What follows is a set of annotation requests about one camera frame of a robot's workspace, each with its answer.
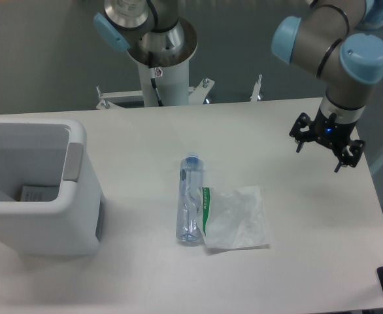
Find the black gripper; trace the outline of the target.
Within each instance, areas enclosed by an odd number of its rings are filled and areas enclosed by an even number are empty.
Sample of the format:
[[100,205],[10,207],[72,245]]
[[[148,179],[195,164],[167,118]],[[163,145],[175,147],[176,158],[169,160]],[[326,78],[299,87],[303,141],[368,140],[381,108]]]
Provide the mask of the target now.
[[300,153],[305,143],[312,141],[332,149],[338,159],[335,173],[342,167],[356,167],[365,148],[365,141],[351,138],[357,122],[343,124],[337,119],[336,113],[325,115],[321,109],[318,109],[313,122],[306,113],[301,113],[289,133],[297,144],[296,153]]

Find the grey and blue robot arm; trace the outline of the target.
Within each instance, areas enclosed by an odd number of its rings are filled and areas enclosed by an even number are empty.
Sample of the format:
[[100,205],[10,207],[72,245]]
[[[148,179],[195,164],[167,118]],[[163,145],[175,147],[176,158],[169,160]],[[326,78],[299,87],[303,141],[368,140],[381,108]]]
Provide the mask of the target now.
[[[338,167],[356,167],[365,143],[351,133],[367,99],[383,77],[383,41],[355,33],[372,1],[311,1],[306,19],[285,18],[271,42],[285,63],[327,84],[315,118],[301,114],[290,136],[298,147],[315,142],[337,157]],[[127,53],[138,66],[147,107],[189,105],[189,60],[197,34],[180,17],[176,1],[105,1],[93,24],[114,50]]]

